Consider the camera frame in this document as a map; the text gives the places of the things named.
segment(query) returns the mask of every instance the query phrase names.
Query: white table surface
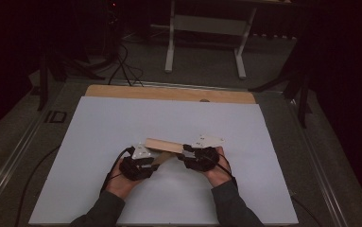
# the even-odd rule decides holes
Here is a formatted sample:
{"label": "white table surface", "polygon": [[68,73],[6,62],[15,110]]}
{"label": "white table surface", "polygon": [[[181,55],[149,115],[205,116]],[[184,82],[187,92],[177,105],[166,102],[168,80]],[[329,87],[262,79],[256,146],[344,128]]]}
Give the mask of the white table surface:
{"label": "white table surface", "polygon": [[[241,197],[265,224],[298,223],[257,104],[83,97],[38,199],[30,224],[65,224],[86,214],[118,154],[146,138],[192,144],[226,140]],[[176,158],[126,200],[120,225],[218,224],[208,181]]]}

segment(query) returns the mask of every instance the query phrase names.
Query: white object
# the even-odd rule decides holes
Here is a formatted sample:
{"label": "white object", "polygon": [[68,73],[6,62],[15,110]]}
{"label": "white object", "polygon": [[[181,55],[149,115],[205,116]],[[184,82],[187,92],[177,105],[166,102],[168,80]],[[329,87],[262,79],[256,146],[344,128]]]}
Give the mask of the white object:
{"label": "white object", "polygon": [[148,150],[145,146],[142,144],[136,144],[133,145],[134,152],[131,156],[132,159],[142,159],[142,158],[148,158],[151,156],[150,150]]}
{"label": "white object", "polygon": [[208,148],[208,147],[218,147],[225,143],[223,138],[217,138],[210,135],[201,135],[198,138],[198,141],[192,144],[192,148]]}
{"label": "white object", "polygon": [[[134,141],[187,144],[203,132],[227,139],[240,195],[260,220],[298,223],[258,105],[111,97],[80,100],[29,223],[67,224],[86,214],[113,160]],[[217,225],[211,188],[171,158],[132,190],[117,224]]]}
{"label": "white object", "polygon": [[240,36],[241,43],[234,50],[234,56],[239,78],[246,79],[245,65],[243,63],[242,53],[245,49],[246,41],[248,40],[251,25],[253,23],[256,11],[257,8],[251,9],[247,21],[179,15],[175,12],[175,0],[172,0],[169,19],[169,44],[168,51],[166,52],[165,72],[172,72],[175,49],[175,30],[187,30]]}

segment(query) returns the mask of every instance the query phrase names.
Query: dark floor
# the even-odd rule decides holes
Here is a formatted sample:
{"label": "dark floor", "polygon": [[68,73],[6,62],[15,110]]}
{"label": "dark floor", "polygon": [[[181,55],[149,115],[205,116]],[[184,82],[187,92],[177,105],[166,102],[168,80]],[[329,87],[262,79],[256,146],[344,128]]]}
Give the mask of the dark floor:
{"label": "dark floor", "polygon": [[[240,80],[235,68],[233,51],[227,46],[220,48],[206,44],[190,44],[178,39],[175,48],[174,67],[171,74],[164,72],[166,34],[152,39],[150,43],[129,36],[123,45],[128,50],[126,64],[143,70],[140,77],[143,85],[191,86],[244,90],[261,85],[277,77],[294,40],[251,37],[243,54],[248,78]],[[107,78],[93,81],[77,76],[65,84],[52,82],[50,102],[44,112],[38,113],[38,97],[25,96],[0,122],[0,169],[10,156],[22,149],[18,166],[13,166],[12,175],[0,193],[0,226],[13,225],[26,180],[44,155],[60,144],[69,126],[78,100],[93,83],[107,83],[118,64],[97,72]],[[141,71],[131,68],[136,76]],[[127,72],[130,81],[134,76]],[[32,76],[37,82],[37,73]],[[112,84],[126,84],[119,70]],[[284,84],[271,91],[254,94],[262,108],[268,131],[284,173],[289,190],[320,221],[322,226],[362,226],[362,190],[344,156],[337,138],[325,118],[314,93],[310,93],[306,114],[307,129],[303,129],[296,117],[296,105],[285,100],[279,91]],[[48,111],[68,112],[64,123],[43,122]],[[38,168],[26,191],[20,226],[27,226],[28,219],[43,188],[55,153]],[[309,213],[294,203],[300,224],[296,226],[319,226]]]}

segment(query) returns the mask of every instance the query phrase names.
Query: gray sleeve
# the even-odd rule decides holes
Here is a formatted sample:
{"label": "gray sleeve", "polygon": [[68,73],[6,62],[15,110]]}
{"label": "gray sleeve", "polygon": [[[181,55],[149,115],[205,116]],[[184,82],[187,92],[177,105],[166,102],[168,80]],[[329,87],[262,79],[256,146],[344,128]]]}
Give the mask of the gray sleeve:
{"label": "gray sleeve", "polygon": [[125,202],[114,194],[103,191],[90,211],[73,220],[70,226],[73,227],[105,227],[114,226],[124,209]]}
{"label": "gray sleeve", "polygon": [[260,219],[246,206],[232,181],[212,189],[216,216],[221,226],[264,226]]}

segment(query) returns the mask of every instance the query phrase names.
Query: metal rail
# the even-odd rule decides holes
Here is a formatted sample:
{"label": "metal rail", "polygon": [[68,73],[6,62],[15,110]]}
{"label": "metal rail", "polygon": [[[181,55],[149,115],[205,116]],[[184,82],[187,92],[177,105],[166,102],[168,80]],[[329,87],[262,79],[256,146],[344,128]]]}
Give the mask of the metal rail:
{"label": "metal rail", "polygon": [[325,174],[324,169],[322,168],[321,162],[317,155],[316,149],[310,141],[310,137],[307,135],[307,132],[302,129],[301,123],[297,117],[297,107],[295,100],[287,101],[286,104],[289,107],[289,111],[292,113],[294,123],[298,129],[300,129],[303,142],[308,148],[308,152],[310,155],[311,165],[313,167],[314,175],[319,183],[319,189],[321,190],[322,196],[325,200],[325,203],[328,206],[328,210],[330,212],[331,218],[336,227],[348,227],[348,223],[343,215],[343,212],[340,208],[339,202],[337,201],[336,194],[334,192],[333,187],[331,186],[328,178]]}
{"label": "metal rail", "polygon": [[43,123],[49,109],[52,107],[54,101],[58,97],[61,89],[63,87],[63,83],[58,83],[57,87],[51,93],[51,97],[47,101],[44,108],[34,117],[29,126],[26,128],[23,136],[19,140],[15,149],[12,151],[4,165],[0,168],[0,195],[4,191],[7,183],[9,182],[10,177],[15,171],[16,167],[19,165],[22,160],[24,154],[27,151],[30,143],[34,135],[36,134],[38,128]]}

